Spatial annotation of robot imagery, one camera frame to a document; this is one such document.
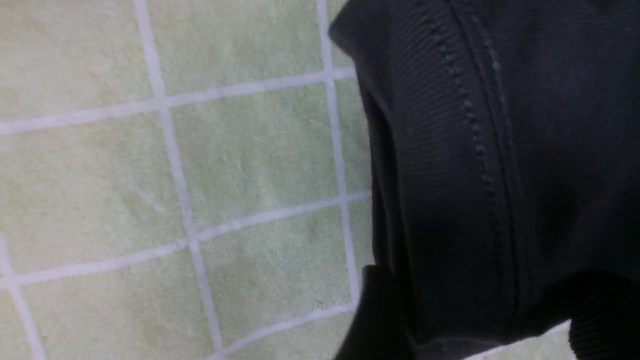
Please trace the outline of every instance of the black fabric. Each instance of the black fabric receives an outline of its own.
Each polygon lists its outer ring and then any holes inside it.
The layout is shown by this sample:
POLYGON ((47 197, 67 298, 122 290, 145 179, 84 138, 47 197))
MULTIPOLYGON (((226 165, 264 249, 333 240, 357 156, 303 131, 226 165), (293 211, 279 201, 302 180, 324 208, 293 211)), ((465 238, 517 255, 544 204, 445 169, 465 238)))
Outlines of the black fabric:
POLYGON ((598 279, 640 282, 640 2, 350 0, 330 35, 355 61, 374 257, 411 357, 579 316, 579 359, 607 358, 580 339, 629 294, 598 279))

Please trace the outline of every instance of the seam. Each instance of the seam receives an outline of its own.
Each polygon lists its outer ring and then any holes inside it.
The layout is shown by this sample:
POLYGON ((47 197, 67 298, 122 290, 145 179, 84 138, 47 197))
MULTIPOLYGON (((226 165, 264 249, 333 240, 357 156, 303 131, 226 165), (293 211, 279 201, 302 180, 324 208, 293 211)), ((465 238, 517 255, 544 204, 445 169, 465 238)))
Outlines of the seam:
MULTIPOLYGON (((429 28, 431 30, 431 38, 434 43, 438 47, 438 51, 442 57, 443 62, 446 64, 449 77, 451 81, 454 83, 456 88, 458 89, 458 93, 463 98, 463 109, 465 110, 465 117, 471 127, 472 132, 472 141, 474 144, 474 148, 476 151, 476 160, 478 171, 480 172, 480 176, 484 185, 484 198, 488 206, 488 215, 490 219, 490 224, 494 235, 497 238, 502 236, 502 230, 500 228, 500 222, 497 218, 497 197, 495 194, 495 187, 492 177, 488 173, 488 160, 487 160, 487 150, 483 144, 483 133, 480 125, 478 123, 478 119, 476 116, 476 109, 474 103, 471 101, 471 96, 469 91, 465 88, 462 82, 462 74, 459 68, 455 65, 455 59, 452 55, 452 52, 447 48, 447 44, 445 43, 444 37, 440 33, 440 29, 436 25, 436 21, 429 17, 424 11, 424 7, 419 4, 418 1, 415 2, 417 8, 422 13, 422 17, 429 24, 429 28)), ((498 247, 496 246, 496 242, 492 243, 493 251, 498 252, 498 247)), ((495 261, 497 262, 500 268, 500 257, 496 256, 495 261)), ((502 293, 504 287, 504 280, 502 273, 500 271, 497 272, 499 291, 502 293)))
MULTIPOLYGON (((511 158, 511 166, 513 169, 513 179, 516 186, 516 198, 520 202, 520 207, 518 208, 518 212, 521 214, 518 218, 523 218, 525 220, 519 222, 519 226, 522 227, 522 236, 524 238, 525 244, 529 243, 531 239, 531 235, 529 234, 529 230, 527 226, 524 224, 527 218, 527 200, 524 196, 524 190, 522 185, 522 176, 520 174, 520 169, 518 166, 518 156, 515 150, 515 141, 513 139, 513 123, 511 121, 511 117, 509 116, 508 103, 506 99, 506 95, 504 93, 504 86, 502 84, 502 67, 500 66, 499 57, 497 51, 493 47, 493 42, 489 37, 489 33, 482 25, 480 18, 477 14, 476 7, 470 0, 465 0, 467 4, 467 12, 471 16, 472 22, 476 25, 476 29, 478 33, 482 37, 483 45, 485 46, 487 53, 492 61, 492 70, 493 77, 496 84, 496 88, 499 94, 500 100, 500 110, 502 112, 502 118, 504 121, 505 133, 507 138, 507 147, 509 149, 509 156, 511 158)), ((527 245, 524 245, 524 261, 527 271, 525 271, 525 276, 527 278, 527 297, 531 299, 533 294, 533 281, 531 279, 531 259, 529 255, 529 251, 527 251, 527 245)))

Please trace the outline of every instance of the stitching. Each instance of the stitching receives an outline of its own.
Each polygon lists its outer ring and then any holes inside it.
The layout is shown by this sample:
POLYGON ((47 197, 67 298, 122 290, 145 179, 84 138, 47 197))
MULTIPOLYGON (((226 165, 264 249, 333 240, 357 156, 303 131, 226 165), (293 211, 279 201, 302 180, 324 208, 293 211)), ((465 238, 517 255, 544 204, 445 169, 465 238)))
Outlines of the stitching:
MULTIPOLYGON (((477 14, 474 4, 469 0, 465 0, 465 2, 468 5, 468 13, 471 15, 471 19, 473 23, 476 25, 478 32, 482 36, 483 44, 486 47, 489 56, 491 57, 494 80, 496 82, 497 91, 500 97, 500 108, 502 110, 502 117, 504 119, 507 145, 509 147, 509 155, 511 157, 511 166, 513 167, 513 177, 516 183, 516 192, 518 195, 517 198, 520 201, 520 209, 518 210, 519 212, 521 212, 521 214, 523 214, 520 217, 527 218, 527 214, 526 214, 527 201, 524 196, 524 190, 522 188, 522 176, 520 175, 520 170, 519 170, 518 161, 517 161, 518 156, 515 151, 515 142, 513 139, 513 123, 511 121, 511 117, 509 116, 507 99, 506 99, 506 96, 504 93, 504 87, 502 84, 502 74, 501 74, 502 67, 500 66, 500 62, 498 60, 497 51, 493 48, 493 42, 491 41, 491 38, 489 37, 487 30, 482 25, 482 22, 480 21, 480 18, 477 14)), ((528 228, 526 226, 524 226, 524 229, 523 229, 523 236, 525 241, 531 239, 530 234, 528 232, 528 228)), ((529 298, 531 298, 533 294, 532 279, 531 279, 531 259, 529 257, 529 252, 526 251, 526 249, 524 251, 524 258, 525 258, 525 265, 527 267, 527 271, 526 271, 527 292, 528 292, 527 295, 529 298)))
MULTIPOLYGON (((439 32, 439 29, 436 26, 436 22, 433 19, 427 17, 426 14, 424 14, 424 11, 423 11, 423 15, 425 15, 424 17, 425 19, 427 19, 427 22, 429 23, 432 39, 438 46, 440 55, 442 56, 444 63, 447 65, 449 69, 449 76, 451 77, 453 83, 456 85, 456 88, 458 89, 458 93, 463 97, 463 107, 465 110, 465 116, 471 126, 471 131, 473 135, 472 139, 473 139, 474 147, 476 150, 477 166, 481 175, 481 179, 484 184, 484 195, 485 195, 485 201, 487 202, 487 205, 488 205, 488 214, 489 214, 491 227, 496 237, 499 238, 502 236, 502 231, 500 228, 500 222, 498 221, 497 214, 496 214, 497 213, 496 211, 497 197, 495 194, 493 179, 488 173, 489 166, 488 166, 488 160, 486 155, 486 147, 483 145, 482 129, 478 124, 474 103, 471 101, 471 96, 469 91, 463 86, 460 69, 455 66, 454 58, 451 52, 448 50, 443 36, 439 32)), ((502 288, 504 284, 504 281, 502 280, 502 274, 501 272, 498 272, 497 275, 499 277, 499 284, 500 284, 499 286, 502 288)))

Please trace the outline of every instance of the black clothing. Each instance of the black clothing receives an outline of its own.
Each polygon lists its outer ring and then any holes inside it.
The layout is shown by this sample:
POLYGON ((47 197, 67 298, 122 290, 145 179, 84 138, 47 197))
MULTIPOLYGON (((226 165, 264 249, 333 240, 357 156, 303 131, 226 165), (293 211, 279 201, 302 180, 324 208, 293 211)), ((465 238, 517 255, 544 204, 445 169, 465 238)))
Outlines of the black clothing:
POLYGON ((461 359, 569 319, 579 359, 640 359, 640 1, 350 0, 330 35, 376 259, 337 359, 461 359))

